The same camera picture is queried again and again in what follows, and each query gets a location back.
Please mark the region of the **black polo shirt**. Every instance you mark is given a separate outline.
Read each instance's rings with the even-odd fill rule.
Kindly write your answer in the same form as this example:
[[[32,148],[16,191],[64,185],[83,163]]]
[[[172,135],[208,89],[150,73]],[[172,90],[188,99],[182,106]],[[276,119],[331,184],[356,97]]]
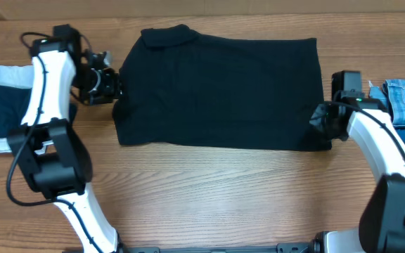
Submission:
[[[314,38],[225,39],[186,25],[144,29],[120,68],[112,117],[121,145],[322,151]]]

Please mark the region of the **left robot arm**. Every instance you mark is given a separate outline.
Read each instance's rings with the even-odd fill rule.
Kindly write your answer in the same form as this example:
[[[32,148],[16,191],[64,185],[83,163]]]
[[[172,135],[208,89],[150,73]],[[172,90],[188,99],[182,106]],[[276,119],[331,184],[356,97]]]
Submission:
[[[72,128],[70,99],[84,105],[112,103],[122,95],[111,54],[82,48],[86,37],[70,25],[57,25],[50,35],[36,33],[25,44],[32,58],[34,82],[27,111],[7,141],[14,156],[6,179],[11,202],[27,206],[11,191],[19,168],[29,188],[65,215],[82,243],[83,252],[125,252],[119,233],[106,219],[91,184],[88,150]]]

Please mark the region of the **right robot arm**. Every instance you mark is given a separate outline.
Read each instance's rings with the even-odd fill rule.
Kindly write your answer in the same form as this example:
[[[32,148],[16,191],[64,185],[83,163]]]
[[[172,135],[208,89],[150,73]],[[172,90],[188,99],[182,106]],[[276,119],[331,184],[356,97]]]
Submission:
[[[357,71],[336,72],[332,97],[310,123],[329,141],[351,138],[377,181],[357,228],[320,232],[308,252],[405,252],[405,144],[383,103],[367,98]]]

